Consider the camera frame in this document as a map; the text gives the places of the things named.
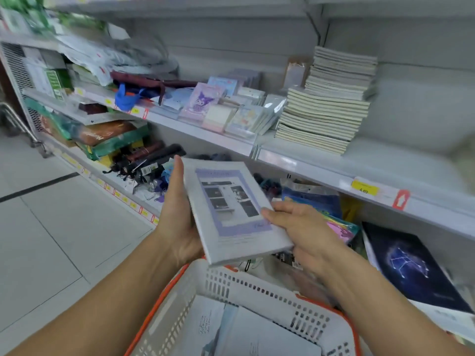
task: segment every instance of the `dark blue notebook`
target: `dark blue notebook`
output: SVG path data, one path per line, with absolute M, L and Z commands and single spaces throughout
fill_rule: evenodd
M 473 313 L 416 235 L 363 222 L 383 275 L 408 299 Z

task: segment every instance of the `purple kuromi character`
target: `purple kuromi character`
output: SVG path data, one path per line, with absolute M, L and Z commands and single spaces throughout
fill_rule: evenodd
M 211 101 L 214 101 L 212 97 L 206 97 L 202 92 L 199 93 L 198 99 L 195 101 L 193 105 L 194 112 L 203 112 L 206 105 L 208 105 Z

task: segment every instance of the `blue strap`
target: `blue strap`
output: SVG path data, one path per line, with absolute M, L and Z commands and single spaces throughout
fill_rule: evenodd
M 116 105 L 121 111 L 129 112 L 135 106 L 137 101 L 142 97 L 142 92 L 145 89 L 140 89 L 139 93 L 133 96 L 125 94 L 125 84 L 121 83 L 119 89 L 116 92 Z

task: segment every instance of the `tile floor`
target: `tile floor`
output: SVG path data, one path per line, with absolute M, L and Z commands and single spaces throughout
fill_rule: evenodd
M 0 198 L 68 175 L 0 131 Z M 0 356 L 110 273 L 151 226 L 81 176 L 0 202 Z

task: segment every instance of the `metal mesh panel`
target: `metal mesh panel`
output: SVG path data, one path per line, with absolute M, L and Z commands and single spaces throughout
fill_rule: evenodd
M 22 92 L 25 88 L 34 88 L 29 74 L 25 69 L 25 65 L 23 65 L 22 58 L 25 57 L 25 54 L 23 53 L 21 46 L 6 43 L 2 43 L 1 46 L 3 48 L 3 53 L 5 55 L 5 58 L 7 59 L 13 77 L 15 78 L 13 82 L 17 84 L 18 88 L 20 89 L 20 92 Z M 43 128 L 41 127 L 41 122 L 39 120 L 39 113 L 32 109 L 28 109 L 27 115 L 25 116 L 29 118 L 30 124 L 34 126 L 36 131 L 43 131 Z

